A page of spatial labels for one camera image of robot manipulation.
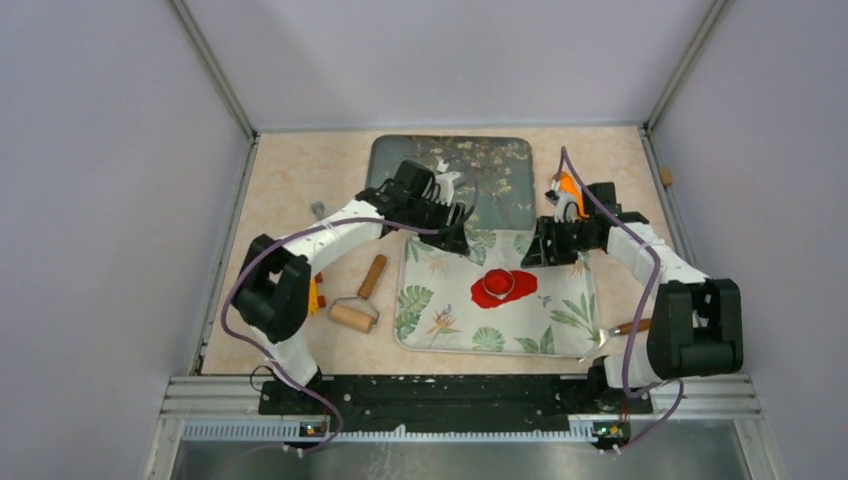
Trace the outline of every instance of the red puddle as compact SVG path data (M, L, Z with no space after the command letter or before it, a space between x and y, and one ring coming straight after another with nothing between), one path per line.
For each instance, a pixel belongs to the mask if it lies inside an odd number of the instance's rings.
M471 286L471 300L480 308L495 308L524 298L539 288L539 282L536 280L535 275L521 270L510 270L509 273L512 274L512 279L509 278L505 270L497 269L488 272L488 277L484 276ZM486 286L489 288L489 291L495 293L509 291L510 283L514 281L512 291L506 297L499 300L486 293L486 289L483 288L484 279L486 280Z

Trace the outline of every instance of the wooden tabletop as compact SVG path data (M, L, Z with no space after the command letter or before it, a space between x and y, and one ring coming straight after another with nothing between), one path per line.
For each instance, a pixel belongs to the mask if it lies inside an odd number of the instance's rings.
M322 201L327 212L344 206L365 186L372 142L385 134L506 136L527 140L533 149L537 214L550 215L544 200L549 179L556 172L559 151L568 147L575 168L587 183L613 181L618 200L626 210L644 214L658 235L671 238L637 128L510 128L421 129L414 131L354 131L263 134L250 177L224 279L229 291L251 240L260 234L281 237L314 223L309 205ZM383 277L371 297L381 320L370 334L342 327L326 318L326 309L306 320L310 352L325 374L471 374L471 373L580 373L590 362L531 356L496 356L458 353L423 353L403 348L392 326L403 240L394 232L368 242L324 269L320 286L328 302L352 295L378 253L388 257ZM642 287L630 272L603 253L593 253L591 269L598 290L601 324L611 327L630 321ZM229 311L230 323L239 332L252 334L238 312ZM611 339L598 355L620 351L623 338ZM244 374L263 363L250 345L213 327L203 364L206 374Z

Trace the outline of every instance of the gray wall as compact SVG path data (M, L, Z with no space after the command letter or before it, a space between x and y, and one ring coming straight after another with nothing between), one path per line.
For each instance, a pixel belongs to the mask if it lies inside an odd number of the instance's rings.
M844 478L848 4L736 2L658 133L792 478Z
M0 4L0 478L138 478L246 142L164 1Z
M710 0L189 0L256 128L644 120Z

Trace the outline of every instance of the table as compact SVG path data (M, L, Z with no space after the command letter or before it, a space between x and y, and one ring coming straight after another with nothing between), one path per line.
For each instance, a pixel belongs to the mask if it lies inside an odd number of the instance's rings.
M224 291L229 291L250 242L266 233L272 237L301 230L314 223L309 205L321 200L328 213L344 206L365 186L371 144L381 135L509 136L527 140L533 148L538 215L553 207L544 199L550 176L556 172L562 145L568 147L575 168L587 183L613 181L625 210L641 212L669 244L671 238L647 158L635 126L579 128L416 129L263 134L235 234ZM583 373L591 362L529 356L423 353L403 348L394 337L395 297L407 234L394 232L362 245L327 267L320 290L328 303L353 294L377 253L389 259L372 296L381 320L370 334L342 327L326 318L327 309L306 320L304 332L325 374L472 374L472 373ZM592 254L591 268L598 290L601 324L611 327L632 319L642 286L615 259ZM230 323L251 335L231 309ZM623 338L608 341L598 352L621 351ZM217 322L212 329L203 363L204 374L246 374L264 362L250 345L229 337Z

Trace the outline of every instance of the metal frame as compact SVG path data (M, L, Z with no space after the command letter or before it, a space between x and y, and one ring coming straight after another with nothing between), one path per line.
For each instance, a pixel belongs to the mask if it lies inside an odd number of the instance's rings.
M259 393L249 385L247 375L234 376L202 376L198 375L205 355L206 342L214 322L218 299L221 293L223 276L232 249L233 239L238 226L238 219L247 192L250 173L255 160L259 134L252 127L247 115L238 102L225 75L223 74L212 51L206 43L197 23L184 0L167 0L173 8L175 16L188 35L189 41L195 48L198 58L204 65L210 80L216 86L222 100L233 118L239 124L245 136L251 141L250 153L245 161L245 168L229 212L229 227L226 232L224 245L221 249L212 291L205 311L203 334L198 348L198 355L193 362L189 377L174 377L168 386L159 423L147 464L146 477L149 480L169 479L174 467L177 451L183 433L187 426L212 425L208 422L227 421L231 425L274 425L280 424L278 419L261 417L258 414ZM701 27L689 45L677 69L669 79L660 99L651 112L650 117L640 128L640 136L648 159L648 165L657 187L660 203L668 220L672 240L681 257L691 264L696 263L694 250L681 219L677 202L671 189L662 186L659 181L659 169L662 161L654 143L654 131L674 99L680 86L713 32L717 22L726 13L730 0L715 0L710 7ZM584 378L579 375L569 375L569 378ZM257 380L267 380L270 377L257 376ZM675 419L686 421L733 420L740 440L740 445L748 464L749 473L753 480L787 478L779 452L770 434L769 428L760 409L750 377L747 374L725 375L703 379L688 379L686 381L686 397L681 402ZM652 401L655 413L651 415L632 415L634 420L656 419L667 411L676 396L675 385L662 387L654 392ZM570 416L577 426L575 432L562 432L567 435L554 436L548 441L563 441L563 439L580 439L581 428L587 422L615 420L616 415L574 415ZM256 429L239 430L240 432L261 431ZM450 441L449 436L427 435L426 438L411 438L406 432L371 436L349 435L350 441ZM544 441L542 437L527 438L530 441Z

